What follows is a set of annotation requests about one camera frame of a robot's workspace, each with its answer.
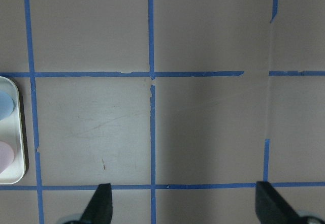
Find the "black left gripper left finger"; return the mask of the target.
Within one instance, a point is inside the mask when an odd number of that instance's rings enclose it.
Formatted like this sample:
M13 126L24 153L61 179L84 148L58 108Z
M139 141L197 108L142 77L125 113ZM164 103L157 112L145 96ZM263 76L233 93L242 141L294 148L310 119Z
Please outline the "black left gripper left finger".
M100 184L94 192L79 221L81 223L110 224L112 214L113 201L111 184Z

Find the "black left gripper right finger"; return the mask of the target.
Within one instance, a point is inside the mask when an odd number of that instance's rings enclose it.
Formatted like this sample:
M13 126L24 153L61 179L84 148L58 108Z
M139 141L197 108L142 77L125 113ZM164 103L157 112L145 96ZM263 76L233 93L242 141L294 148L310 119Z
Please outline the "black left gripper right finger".
M255 213L261 223L307 223L267 181L258 181L255 188Z

